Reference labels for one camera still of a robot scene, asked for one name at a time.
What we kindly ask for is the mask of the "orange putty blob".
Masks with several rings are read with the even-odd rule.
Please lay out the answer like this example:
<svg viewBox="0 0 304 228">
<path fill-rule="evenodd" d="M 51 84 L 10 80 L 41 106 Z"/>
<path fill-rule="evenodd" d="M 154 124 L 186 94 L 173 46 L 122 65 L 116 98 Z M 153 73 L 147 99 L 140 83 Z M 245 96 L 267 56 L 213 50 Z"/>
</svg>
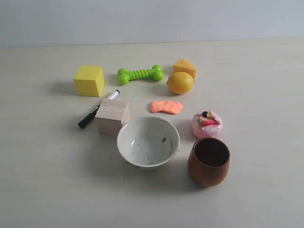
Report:
<svg viewBox="0 0 304 228">
<path fill-rule="evenodd" d="M 165 112 L 169 114 L 178 114 L 183 109 L 180 102 L 174 101 L 153 101 L 151 102 L 151 111 L 153 113 Z"/>
</svg>

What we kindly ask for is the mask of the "white ceramic bowl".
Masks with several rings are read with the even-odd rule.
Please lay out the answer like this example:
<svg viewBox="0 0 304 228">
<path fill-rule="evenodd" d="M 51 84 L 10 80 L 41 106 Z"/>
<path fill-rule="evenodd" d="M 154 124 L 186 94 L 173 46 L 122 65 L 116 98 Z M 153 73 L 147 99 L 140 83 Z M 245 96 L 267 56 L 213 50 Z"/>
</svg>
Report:
<svg viewBox="0 0 304 228">
<path fill-rule="evenodd" d="M 156 116 L 143 116 L 131 119 L 120 129 L 117 149 L 128 163 L 152 169 L 170 161 L 180 141 L 172 123 Z"/>
</svg>

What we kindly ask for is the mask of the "light wooden block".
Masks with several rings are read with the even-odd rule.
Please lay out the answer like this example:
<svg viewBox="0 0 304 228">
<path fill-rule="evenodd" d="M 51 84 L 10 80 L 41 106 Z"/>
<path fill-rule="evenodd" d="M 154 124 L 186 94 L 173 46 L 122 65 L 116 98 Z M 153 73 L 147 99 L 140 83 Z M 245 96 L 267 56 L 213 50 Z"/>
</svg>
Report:
<svg viewBox="0 0 304 228">
<path fill-rule="evenodd" d="M 95 115 L 98 132 L 105 135 L 117 136 L 129 120 L 129 102 L 114 99 L 104 99 Z"/>
</svg>

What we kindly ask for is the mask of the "green rubber bone toy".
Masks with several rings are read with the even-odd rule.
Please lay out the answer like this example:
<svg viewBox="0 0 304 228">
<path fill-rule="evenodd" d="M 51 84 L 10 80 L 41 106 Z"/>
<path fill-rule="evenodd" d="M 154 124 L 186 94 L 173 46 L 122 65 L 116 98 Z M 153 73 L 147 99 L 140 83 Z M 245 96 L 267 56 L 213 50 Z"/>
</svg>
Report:
<svg viewBox="0 0 304 228">
<path fill-rule="evenodd" d="M 129 71 L 126 68 L 121 68 L 117 72 L 118 81 L 121 85 L 125 85 L 132 80 L 153 79 L 158 82 L 164 77 L 162 66 L 154 65 L 151 69 Z"/>
</svg>

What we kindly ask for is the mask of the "yellow lemon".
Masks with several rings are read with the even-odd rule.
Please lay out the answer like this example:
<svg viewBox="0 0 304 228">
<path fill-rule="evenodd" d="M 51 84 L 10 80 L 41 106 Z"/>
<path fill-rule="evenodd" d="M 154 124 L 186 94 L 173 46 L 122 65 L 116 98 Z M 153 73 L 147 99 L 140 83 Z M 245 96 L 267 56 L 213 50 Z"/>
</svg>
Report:
<svg viewBox="0 0 304 228">
<path fill-rule="evenodd" d="M 186 72 L 175 72 L 168 77 L 166 84 L 173 93 L 182 95 L 192 89 L 194 79 Z"/>
</svg>

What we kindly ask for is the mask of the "pink strawberry cake toy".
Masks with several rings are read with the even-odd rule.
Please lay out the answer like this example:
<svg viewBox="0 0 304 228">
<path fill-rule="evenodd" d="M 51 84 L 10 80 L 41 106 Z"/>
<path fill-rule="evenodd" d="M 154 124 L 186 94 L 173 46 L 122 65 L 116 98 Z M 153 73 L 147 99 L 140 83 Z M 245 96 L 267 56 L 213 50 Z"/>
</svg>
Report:
<svg viewBox="0 0 304 228">
<path fill-rule="evenodd" d="M 191 121 L 191 130 L 198 139 L 216 137 L 223 127 L 222 119 L 213 111 L 200 111 Z"/>
</svg>

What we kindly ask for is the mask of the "orange cheese wedge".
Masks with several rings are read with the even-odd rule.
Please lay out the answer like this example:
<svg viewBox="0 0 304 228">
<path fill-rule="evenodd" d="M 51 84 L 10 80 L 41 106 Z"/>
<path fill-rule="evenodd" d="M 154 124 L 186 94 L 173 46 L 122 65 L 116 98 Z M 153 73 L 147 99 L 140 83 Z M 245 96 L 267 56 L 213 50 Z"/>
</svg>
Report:
<svg viewBox="0 0 304 228">
<path fill-rule="evenodd" d="M 196 68 L 195 66 L 186 58 L 182 58 L 172 65 L 173 72 L 185 72 L 192 76 L 194 79 L 196 77 Z"/>
</svg>

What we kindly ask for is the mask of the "black and white marker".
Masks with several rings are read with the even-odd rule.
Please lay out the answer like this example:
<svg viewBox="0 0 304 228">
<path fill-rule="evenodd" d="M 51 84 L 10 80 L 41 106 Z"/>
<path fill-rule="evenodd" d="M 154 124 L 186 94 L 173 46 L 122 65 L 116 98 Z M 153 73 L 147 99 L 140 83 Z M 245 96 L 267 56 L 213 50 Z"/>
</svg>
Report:
<svg viewBox="0 0 304 228">
<path fill-rule="evenodd" d="M 114 90 L 107 99 L 115 99 L 120 94 L 120 91 L 118 89 Z M 81 129 L 85 129 L 86 126 L 91 123 L 91 121 L 94 119 L 100 105 L 98 105 L 94 110 L 92 110 L 85 118 L 83 118 L 79 123 L 78 126 Z"/>
</svg>

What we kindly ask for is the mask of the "yellow foam cube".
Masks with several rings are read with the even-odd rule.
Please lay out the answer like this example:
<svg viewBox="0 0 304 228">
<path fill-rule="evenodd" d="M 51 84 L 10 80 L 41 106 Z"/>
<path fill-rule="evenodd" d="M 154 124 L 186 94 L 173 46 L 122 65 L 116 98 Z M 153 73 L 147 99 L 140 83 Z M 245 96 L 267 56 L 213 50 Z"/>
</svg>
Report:
<svg viewBox="0 0 304 228">
<path fill-rule="evenodd" d="M 102 67 L 80 66 L 74 76 L 74 84 L 79 96 L 100 97 L 105 85 Z"/>
</svg>

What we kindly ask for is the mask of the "brown wooden cup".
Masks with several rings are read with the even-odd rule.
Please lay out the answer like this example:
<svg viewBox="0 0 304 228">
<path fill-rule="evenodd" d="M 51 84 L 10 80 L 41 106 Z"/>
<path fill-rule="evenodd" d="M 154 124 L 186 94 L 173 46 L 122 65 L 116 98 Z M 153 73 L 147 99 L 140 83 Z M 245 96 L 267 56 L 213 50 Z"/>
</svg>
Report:
<svg viewBox="0 0 304 228">
<path fill-rule="evenodd" d="M 227 176 L 230 151 L 219 139 L 205 137 L 196 141 L 188 158 L 188 172 L 203 187 L 219 185 Z"/>
</svg>

